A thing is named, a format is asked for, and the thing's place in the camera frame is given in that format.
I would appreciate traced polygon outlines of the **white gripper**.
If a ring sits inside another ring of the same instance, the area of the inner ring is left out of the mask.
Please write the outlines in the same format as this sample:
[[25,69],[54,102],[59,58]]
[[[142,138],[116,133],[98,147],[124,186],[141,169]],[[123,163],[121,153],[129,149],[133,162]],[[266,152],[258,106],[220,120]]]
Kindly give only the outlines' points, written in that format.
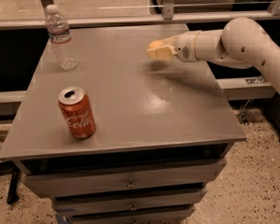
[[180,36],[164,38],[161,40],[164,46],[147,50],[148,57],[152,60],[171,61],[176,56],[181,62],[195,63],[198,61],[195,55],[195,43],[199,33],[199,31],[189,31]]

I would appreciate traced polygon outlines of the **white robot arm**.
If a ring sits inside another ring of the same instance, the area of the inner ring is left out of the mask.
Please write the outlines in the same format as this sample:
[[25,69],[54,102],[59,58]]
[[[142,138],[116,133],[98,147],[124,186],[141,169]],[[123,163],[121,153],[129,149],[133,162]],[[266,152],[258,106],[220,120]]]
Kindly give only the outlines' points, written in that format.
[[221,30],[189,31],[151,42],[155,61],[211,62],[230,68],[257,68],[280,95],[280,47],[249,18],[229,21]]

